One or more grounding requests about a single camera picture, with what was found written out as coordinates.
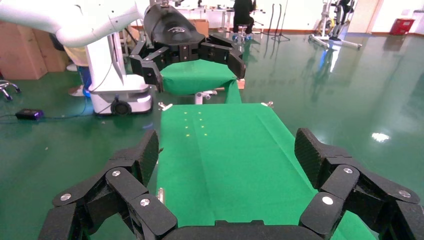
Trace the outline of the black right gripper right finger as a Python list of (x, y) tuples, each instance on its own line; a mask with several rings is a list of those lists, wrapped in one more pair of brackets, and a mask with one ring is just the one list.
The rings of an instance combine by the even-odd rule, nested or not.
[(345, 149), (322, 143), (299, 128), (295, 156), (317, 194), (299, 225), (329, 240), (346, 212), (357, 215), (381, 240), (421, 240), (424, 208), (411, 189), (362, 166)]

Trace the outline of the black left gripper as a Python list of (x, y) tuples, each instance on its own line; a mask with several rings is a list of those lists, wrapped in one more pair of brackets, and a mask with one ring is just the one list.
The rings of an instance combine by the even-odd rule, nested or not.
[(226, 65), (238, 79), (245, 78), (246, 64), (238, 45), (216, 34), (205, 37), (173, 6), (151, 5), (143, 26), (152, 45), (138, 41), (129, 56), (131, 69), (160, 93), (164, 91), (161, 70), (171, 63), (201, 59)]

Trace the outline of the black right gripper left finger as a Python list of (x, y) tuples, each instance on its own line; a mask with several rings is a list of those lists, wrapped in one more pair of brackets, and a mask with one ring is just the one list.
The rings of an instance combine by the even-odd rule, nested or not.
[(138, 240), (163, 239), (178, 220), (147, 188), (159, 153), (155, 130), (117, 151), (98, 173), (53, 198), (38, 238), (88, 240), (106, 219), (119, 215)]

